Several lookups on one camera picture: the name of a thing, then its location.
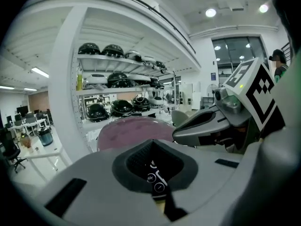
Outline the white cabinet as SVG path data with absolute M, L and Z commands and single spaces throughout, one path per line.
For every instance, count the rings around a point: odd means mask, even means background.
M 201 93 L 196 92 L 192 83 L 179 85 L 180 110 L 193 111 L 201 108 Z

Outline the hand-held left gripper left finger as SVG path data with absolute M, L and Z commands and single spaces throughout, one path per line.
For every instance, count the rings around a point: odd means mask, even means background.
M 149 167 L 166 140 L 91 153 L 57 174 L 36 200 L 56 225 L 169 226 L 152 198 Z

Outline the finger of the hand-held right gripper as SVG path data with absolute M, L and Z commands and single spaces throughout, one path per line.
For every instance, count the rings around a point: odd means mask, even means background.
M 179 144 L 188 146 L 215 145 L 218 134 L 230 127 L 226 118 L 220 122 L 219 119 L 212 119 L 210 122 L 201 123 L 192 127 L 183 125 L 173 132 L 173 139 Z

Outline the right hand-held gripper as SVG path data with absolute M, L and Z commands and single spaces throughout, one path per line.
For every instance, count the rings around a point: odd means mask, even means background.
M 244 153 L 247 146 L 285 126 L 271 91 L 275 86 L 269 69 L 260 58 L 239 64 L 233 74 L 215 91 L 218 108 L 207 108 L 186 119 L 179 128 L 220 124 L 220 111 L 230 124 L 225 139 L 228 152 Z

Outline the ceiling strip light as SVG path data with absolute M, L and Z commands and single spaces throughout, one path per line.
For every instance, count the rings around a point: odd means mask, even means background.
M 43 70 L 39 69 L 38 67 L 32 68 L 31 71 L 35 72 L 35 73 L 37 73 L 37 74 L 39 74 L 39 75 L 41 75 L 41 76 L 43 76 L 45 78 L 49 78 L 49 74 L 46 73 L 46 72 L 44 72 Z

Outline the person's green printed jersey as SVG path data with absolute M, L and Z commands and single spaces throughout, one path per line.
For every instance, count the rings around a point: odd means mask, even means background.
M 281 65 L 276 68 L 274 73 L 274 81 L 275 83 L 278 83 L 280 78 L 284 75 L 284 73 L 287 71 L 289 67 L 287 65 Z

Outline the grey shell chair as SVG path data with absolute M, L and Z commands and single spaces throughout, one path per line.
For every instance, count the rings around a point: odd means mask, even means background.
M 180 126 L 190 116 L 191 116 L 191 111 L 186 111 L 186 112 L 180 110 L 171 111 L 172 123 L 175 127 Z

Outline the dried plant bunch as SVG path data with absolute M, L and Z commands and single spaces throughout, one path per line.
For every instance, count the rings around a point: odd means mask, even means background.
M 33 147 L 32 147 L 32 143 L 31 143 L 31 139 L 29 136 L 27 135 L 22 135 L 21 136 L 21 144 L 27 148 L 27 150 L 29 151 L 29 153 L 33 153 Z

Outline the purple rice cooker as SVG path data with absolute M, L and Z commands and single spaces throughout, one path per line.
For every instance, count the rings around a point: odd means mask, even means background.
M 173 142 L 174 129 L 175 127 L 170 123 L 152 117 L 137 116 L 118 119 L 101 129 L 96 140 L 97 150 L 128 147 L 148 139 Z M 152 198 L 155 201 L 162 201 L 166 198 L 167 182 L 162 178 L 153 161 L 147 167 L 147 182 L 152 185 Z

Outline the ceiling air vent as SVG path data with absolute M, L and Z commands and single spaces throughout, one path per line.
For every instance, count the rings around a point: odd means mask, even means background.
M 217 0 L 219 9 L 229 9 L 231 11 L 244 11 L 245 0 Z

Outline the large glass window wall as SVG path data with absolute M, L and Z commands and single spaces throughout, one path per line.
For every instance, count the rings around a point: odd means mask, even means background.
M 258 36 L 228 37 L 212 40 L 218 68 L 219 87 L 232 75 L 240 63 L 258 57 L 270 69 L 267 52 Z

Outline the white office desk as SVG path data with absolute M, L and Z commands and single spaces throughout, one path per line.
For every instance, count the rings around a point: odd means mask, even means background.
M 24 156 L 17 157 L 16 162 L 19 164 L 16 164 L 16 166 L 20 165 L 22 166 L 22 163 L 24 161 L 27 161 L 34 171 L 37 173 L 37 175 L 44 181 L 48 182 L 47 178 L 42 174 L 40 169 L 33 163 L 33 159 L 43 159 L 46 158 L 51 165 L 56 171 L 58 171 L 57 166 L 55 166 L 54 163 L 52 163 L 50 157 L 58 157 L 60 158 L 60 161 L 64 163 L 65 166 L 68 166 L 68 162 L 66 161 L 65 157 L 62 155 L 62 147 L 54 147 L 54 150 L 45 150 L 43 147 L 39 149 L 34 149 L 32 152 L 27 152 Z

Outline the blue electric pot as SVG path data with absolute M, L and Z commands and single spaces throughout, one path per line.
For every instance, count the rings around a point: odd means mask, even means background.
M 50 127 L 42 127 L 38 130 L 38 137 L 43 146 L 48 146 L 53 142 L 53 137 L 51 134 Z

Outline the row of desks with monitors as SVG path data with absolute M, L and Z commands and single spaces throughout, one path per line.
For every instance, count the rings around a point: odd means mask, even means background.
M 5 128 L 12 131 L 16 137 L 18 137 L 17 131 L 25 131 L 28 135 L 34 135 L 37 128 L 40 129 L 53 124 L 51 111 L 49 109 L 30 112 L 27 106 L 18 107 L 17 114 L 14 115 L 14 120 L 9 116 L 7 117 L 7 121 Z

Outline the white metal shelving rack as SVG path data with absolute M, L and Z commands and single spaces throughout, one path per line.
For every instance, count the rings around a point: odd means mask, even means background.
M 75 76 L 79 74 L 82 74 L 82 80 L 84 81 L 86 76 L 92 74 L 109 76 L 112 73 L 117 72 L 124 73 L 127 76 L 139 75 L 156 79 L 163 75 L 160 69 L 153 69 L 151 66 L 146 66 L 145 63 L 137 62 L 135 60 L 105 55 L 79 54 L 77 49 L 73 52 L 71 66 L 71 78 L 73 82 L 77 82 Z M 117 95 L 130 92 L 148 92 L 148 94 L 151 94 L 153 91 L 163 92 L 171 88 L 172 87 L 167 85 L 156 85 L 155 87 L 151 87 L 150 85 L 139 85 L 127 88 L 109 88 L 98 85 L 92 89 L 85 89 L 82 85 L 79 90 L 76 89 L 71 93 L 73 97 L 77 97 L 72 104 L 77 106 L 74 108 L 74 112 L 77 116 L 80 116 L 86 114 L 85 97 L 93 97 L 96 95 L 109 96 L 111 94 Z M 83 138 L 84 145 L 91 153 L 96 151 L 96 140 L 89 138 L 87 134 L 102 128 L 108 122 L 108 119 L 101 122 L 91 122 L 87 117 L 84 117 L 84 119 L 77 119 L 77 123 L 79 124 L 78 128 Z

